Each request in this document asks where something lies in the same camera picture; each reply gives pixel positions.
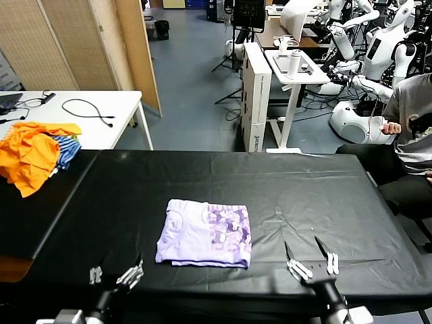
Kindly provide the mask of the person's right hand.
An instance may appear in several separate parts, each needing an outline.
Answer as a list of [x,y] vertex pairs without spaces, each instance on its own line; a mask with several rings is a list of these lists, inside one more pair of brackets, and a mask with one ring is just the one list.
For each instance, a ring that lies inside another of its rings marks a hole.
[[385,135],[398,135],[402,131],[402,127],[398,123],[389,122],[379,126],[379,130]]

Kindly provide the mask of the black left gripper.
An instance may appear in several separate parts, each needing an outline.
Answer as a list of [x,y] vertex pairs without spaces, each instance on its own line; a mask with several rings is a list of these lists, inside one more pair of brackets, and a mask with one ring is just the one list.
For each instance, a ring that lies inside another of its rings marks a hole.
[[[135,264],[126,270],[116,280],[116,287],[105,289],[97,298],[96,311],[103,316],[120,316],[125,313],[126,302],[130,287],[134,287],[143,277],[144,261],[139,255]],[[95,285],[101,283],[103,271],[100,266],[92,267],[89,270],[89,284]]]

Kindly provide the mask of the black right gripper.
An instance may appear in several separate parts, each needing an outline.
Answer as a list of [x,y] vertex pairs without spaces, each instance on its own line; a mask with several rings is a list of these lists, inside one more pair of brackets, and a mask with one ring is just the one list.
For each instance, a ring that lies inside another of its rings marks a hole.
[[[327,260],[327,273],[329,275],[339,274],[339,256],[333,252],[322,240],[315,236],[315,241],[321,251],[321,254]],[[297,279],[300,283],[306,287],[310,288],[317,297],[319,306],[321,308],[321,316],[329,317],[332,314],[337,313],[341,310],[347,310],[346,301],[339,293],[335,282],[336,278],[329,276],[324,279],[313,279],[313,272],[307,269],[302,263],[294,258],[294,254],[291,251],[287,242],[284,242],[286,257],[287,257],[287,267],[290,273]]]

